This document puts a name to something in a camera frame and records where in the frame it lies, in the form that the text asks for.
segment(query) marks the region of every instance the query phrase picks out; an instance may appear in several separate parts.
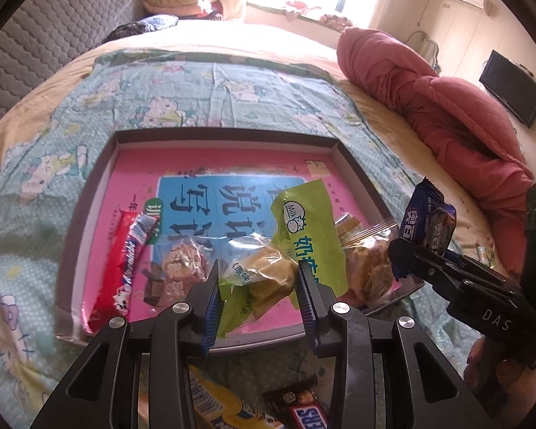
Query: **television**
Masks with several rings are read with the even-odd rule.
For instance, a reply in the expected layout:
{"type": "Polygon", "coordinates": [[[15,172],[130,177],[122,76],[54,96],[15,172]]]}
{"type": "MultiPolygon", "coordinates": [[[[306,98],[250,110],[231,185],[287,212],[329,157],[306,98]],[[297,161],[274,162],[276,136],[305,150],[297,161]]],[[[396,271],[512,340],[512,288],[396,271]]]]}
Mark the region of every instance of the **television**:
{"type": "Polygon", "coordinates": [[[523,124],[536,119],[536,81],[529,73],[493,50],[479,79],[482,85],[523,124]]]}

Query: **snickers logo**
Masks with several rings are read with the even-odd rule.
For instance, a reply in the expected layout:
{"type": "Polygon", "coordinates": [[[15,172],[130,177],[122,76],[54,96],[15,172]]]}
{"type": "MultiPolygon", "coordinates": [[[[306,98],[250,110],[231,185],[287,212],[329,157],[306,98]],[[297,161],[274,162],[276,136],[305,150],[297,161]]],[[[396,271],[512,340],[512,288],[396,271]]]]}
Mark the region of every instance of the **snickers logo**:
{"type": "Polygon", "coordinates": [[[326,429],[327,421],[318,405],[304,405],[290,408],[292,414],[302,429],[326,429]]]}

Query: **quilted headboard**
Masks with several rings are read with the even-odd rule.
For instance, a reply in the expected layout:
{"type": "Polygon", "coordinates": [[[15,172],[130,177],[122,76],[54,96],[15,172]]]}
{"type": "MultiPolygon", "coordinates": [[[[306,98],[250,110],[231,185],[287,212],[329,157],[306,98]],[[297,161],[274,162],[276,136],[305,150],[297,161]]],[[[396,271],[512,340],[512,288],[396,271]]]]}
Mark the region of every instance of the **quilted headboard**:
{"type": "Polygon", "coordinates": [[[0,118],[115,27],[142,17],[141,0],[26,0],[0,31],[0,118]]]}

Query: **pink quilt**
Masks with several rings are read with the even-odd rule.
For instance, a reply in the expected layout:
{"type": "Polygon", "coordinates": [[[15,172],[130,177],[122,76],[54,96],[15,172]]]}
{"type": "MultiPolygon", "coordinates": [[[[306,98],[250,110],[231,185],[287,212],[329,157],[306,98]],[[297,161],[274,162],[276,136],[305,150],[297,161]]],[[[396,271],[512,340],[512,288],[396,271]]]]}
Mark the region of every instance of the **pink quilt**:
{"type": "Polygon", "coordinates": [[[346,77],[400,113],[438,162],[485,212],[504,267],[519,274],[526,247],[526,190],[533,176],[502,106],[466,80],[439,77],[411,48],[350,27],[337,47],[346,77]]]}

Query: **red candy wrapper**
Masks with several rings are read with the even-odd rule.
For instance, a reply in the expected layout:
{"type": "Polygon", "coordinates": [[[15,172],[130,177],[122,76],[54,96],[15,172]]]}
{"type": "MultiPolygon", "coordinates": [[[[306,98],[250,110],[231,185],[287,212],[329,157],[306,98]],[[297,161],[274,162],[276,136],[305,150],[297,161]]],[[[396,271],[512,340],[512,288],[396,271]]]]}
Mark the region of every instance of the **red candy wrapper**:
{"type": "Polygon", "coordinates": [[[112,317],[127,317],[135,263],[156,223],[157,218],[152,216],[121,210],[103,272],[103,284],[84,327],[88,334],[96,334],[112,317]]]}

